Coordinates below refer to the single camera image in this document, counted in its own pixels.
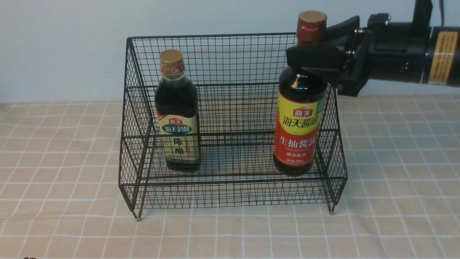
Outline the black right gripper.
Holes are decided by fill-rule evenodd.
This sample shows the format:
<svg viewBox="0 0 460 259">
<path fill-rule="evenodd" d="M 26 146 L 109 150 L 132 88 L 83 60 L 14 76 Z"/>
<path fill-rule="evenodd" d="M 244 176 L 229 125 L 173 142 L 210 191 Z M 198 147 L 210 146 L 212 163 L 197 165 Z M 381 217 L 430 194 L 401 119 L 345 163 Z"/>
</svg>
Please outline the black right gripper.
<svg viewBox="0 0 460 259">
<path fill-rule="evenodd" d="M 345 45 L 293 46 L 286 49 L 286 63 L 318 75 L 338 87 L 338 94 L 356 97 L 368 80 L 419 83 L 423 77 L 430 38 L 430 15 L 414 13 L 411 23 L 391 23 L 387 13 L 369 17 L 355 62 L 357 79 L 342 79 Z M 327 27 L 324 41 L 353 36 L 360 17 L 353 16 Z"/>
</svg>

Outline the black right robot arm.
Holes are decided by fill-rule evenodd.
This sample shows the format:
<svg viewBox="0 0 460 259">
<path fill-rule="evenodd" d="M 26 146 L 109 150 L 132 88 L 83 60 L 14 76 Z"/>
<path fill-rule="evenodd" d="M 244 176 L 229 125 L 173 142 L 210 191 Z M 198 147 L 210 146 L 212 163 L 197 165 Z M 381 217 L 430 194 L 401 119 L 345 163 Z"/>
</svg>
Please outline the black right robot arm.
<svg viewBox="0 0 460 259">
<path fill-rule="evenodd" d="M 378 13 L 366 27 L 359 16 L 328 28 L 323 19 L 299 18 L 287 65 L 322 76 L 345 96 L 356 97 L 368 80 L 459 87 L 459 28 L 431 26 L 432 8 L 416 0 L 411 22 Z"/>
</svg>

